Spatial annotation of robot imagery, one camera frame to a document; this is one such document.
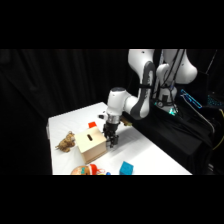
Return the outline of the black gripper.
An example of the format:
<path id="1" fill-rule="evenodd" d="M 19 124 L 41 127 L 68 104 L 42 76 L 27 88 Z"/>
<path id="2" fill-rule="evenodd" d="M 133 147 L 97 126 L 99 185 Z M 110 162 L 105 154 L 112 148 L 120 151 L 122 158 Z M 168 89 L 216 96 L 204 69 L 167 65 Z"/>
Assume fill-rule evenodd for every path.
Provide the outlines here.
<path id="1" fill-rule="evenodd" d="M 118 129 L 118 125 L 117 124 L 111 124 L 106 122 L 103 126 L 103 133 L 104 136 L 107 137 L 106 138 L 106 146 L 109 148 L 111 147 L 111 140 L 109 137 L 114 137 L 113 138 L 113 145 L 117 145 L 118 141 L 119 141 L 119 136 L 116 135 L 116 131 Z"/>

